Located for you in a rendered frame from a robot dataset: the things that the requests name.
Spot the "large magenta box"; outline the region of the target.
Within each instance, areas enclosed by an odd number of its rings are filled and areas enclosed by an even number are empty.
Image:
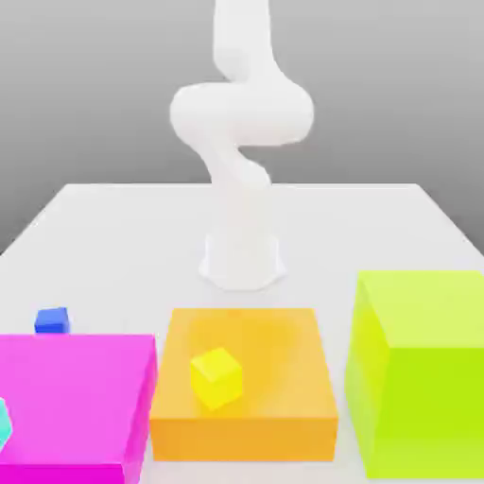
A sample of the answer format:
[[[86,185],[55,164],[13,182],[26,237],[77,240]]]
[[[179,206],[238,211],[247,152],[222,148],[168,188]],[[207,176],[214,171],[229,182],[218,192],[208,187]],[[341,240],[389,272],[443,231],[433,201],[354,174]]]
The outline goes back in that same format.
[[[138,484],[156,380],[152,335],[0,335],[0,484]]]

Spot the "small blue cube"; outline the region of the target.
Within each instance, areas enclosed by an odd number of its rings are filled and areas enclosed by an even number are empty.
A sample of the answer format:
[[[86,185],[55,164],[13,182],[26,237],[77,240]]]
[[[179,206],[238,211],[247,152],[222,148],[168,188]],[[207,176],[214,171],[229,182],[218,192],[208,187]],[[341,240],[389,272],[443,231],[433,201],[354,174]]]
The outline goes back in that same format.
[[[36,334],[68,334],[70,320],[66,307],[40,309],[34,324]]]

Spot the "large orange box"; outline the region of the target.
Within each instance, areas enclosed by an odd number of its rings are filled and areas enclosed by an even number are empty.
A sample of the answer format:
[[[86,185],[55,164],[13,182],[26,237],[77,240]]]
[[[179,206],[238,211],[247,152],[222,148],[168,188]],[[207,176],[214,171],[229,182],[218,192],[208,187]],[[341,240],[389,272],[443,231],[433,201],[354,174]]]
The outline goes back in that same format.
[[[211,411],[192,358],[223,348],[243,393]],[[150,411],[156,461],[331,461],[338,415],[316,315],[304,308],[177,308]]]

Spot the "small yellow cube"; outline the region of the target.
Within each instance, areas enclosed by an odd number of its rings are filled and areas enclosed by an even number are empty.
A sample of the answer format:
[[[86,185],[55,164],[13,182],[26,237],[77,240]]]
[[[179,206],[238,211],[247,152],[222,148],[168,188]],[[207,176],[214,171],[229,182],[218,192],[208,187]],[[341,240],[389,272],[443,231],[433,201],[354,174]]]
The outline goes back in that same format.
[[[222,347],[191,359],[190,380],[192,391],[211,411],[237,400],[243,393],[242,367]]]

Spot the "small cyan cube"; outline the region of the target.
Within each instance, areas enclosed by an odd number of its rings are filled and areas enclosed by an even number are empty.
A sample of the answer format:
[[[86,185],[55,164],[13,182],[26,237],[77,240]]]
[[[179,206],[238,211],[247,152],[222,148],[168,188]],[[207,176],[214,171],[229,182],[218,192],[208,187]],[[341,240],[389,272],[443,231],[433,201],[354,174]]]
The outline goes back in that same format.
[[[5,399],[0,397],[0,452],[10,439],[12,423]]]

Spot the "large lime green box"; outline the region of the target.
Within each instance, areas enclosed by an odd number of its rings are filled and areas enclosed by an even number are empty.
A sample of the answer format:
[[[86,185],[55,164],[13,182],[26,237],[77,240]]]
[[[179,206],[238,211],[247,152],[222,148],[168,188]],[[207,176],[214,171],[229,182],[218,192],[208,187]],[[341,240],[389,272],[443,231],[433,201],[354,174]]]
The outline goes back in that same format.
[[[367,477],[484,480],[484,274],[360,271],[344,388]]]

